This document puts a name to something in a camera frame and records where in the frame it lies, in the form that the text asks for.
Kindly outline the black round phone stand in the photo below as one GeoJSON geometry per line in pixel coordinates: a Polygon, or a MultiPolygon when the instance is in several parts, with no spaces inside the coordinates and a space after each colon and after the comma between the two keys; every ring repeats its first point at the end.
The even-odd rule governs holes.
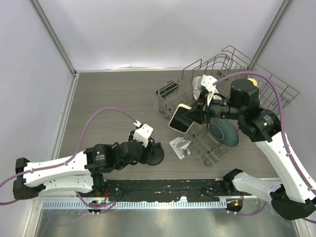
{"type": "Polygon", "coordinates": [[[146,153],[145,164],[156,166],[164,159],[164,150],[162,147],[151,148],[146,153]]]}

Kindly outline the white cased smartphone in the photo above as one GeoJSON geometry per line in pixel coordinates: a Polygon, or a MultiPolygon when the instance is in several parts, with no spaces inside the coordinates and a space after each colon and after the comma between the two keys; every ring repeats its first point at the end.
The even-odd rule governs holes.
{"type": "Polygon", "coordinates": [[[173,116],[168,124],[168,126],[180,133],[187,133],[189,129],[194,124],[194,121],[190,118],[186,117],[186,112],[188,112],[191,109],[190,106],[185,104],[179,104],[173,113],[173,116]]]}

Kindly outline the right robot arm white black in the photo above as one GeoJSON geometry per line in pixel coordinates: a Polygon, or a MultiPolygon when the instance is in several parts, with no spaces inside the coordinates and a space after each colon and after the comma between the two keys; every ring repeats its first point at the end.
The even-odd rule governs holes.
{"type": "Polygon", "coordinates": [[[316,209],[315,181],[289,144],[283,116],[260,106],[259,88],[249,79],[237,79],[231,83],[229,98],[211,92],[204,82],[197,90],[196,102],[178,105],[169,126],[186,133],[194,123],[236,120],[241,132],[265,154],[280,178],[280,182],[270,183],[234,169],[223,178],[225,193],[245,192],[261,198],[286,220],[309,217],[316,209]]]}

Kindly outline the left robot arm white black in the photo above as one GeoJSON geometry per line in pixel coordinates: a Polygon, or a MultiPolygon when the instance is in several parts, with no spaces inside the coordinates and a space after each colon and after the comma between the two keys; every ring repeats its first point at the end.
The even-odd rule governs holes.
{"type": "Polygon", "coordinates": [[[159,165],[164,159],[161,143],[145,132],[131,131],[127,142],[97,144],[74,157],[43,163],[26,158],[16,161],[13,196],[16,200],[37,198],[49,192],[78,192],[83,197],[100,197],[107,185],[103,175],[128,165],[159,165]]]}

